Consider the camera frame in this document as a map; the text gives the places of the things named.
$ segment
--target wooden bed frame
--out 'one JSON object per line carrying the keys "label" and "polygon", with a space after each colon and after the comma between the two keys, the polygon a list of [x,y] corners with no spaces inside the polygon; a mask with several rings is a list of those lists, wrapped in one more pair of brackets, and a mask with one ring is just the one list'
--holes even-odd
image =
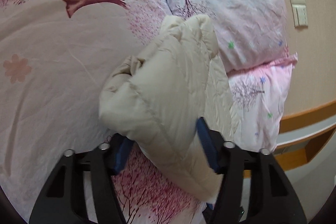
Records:
{"label": "wooden bed frame", "polygon": [[[286,116],[280,123],[280,133],[285,134],[303,127],[308,127],[336,115],[336,100],[329,104],[304,111],[295,115]],[[335,133],[336,125],[325,128],[308,138],[280,145],[276,152],[278,162],[284,170],[296,168],[311,161],[324,147],[328,140]],[[323,206],[322,210],[310,222],[315,223],[336,223],[336,190],[334,190]],[[6,224],[26,224],[20,215],[8,201],[6,195],[0,187],[0,223]]]}

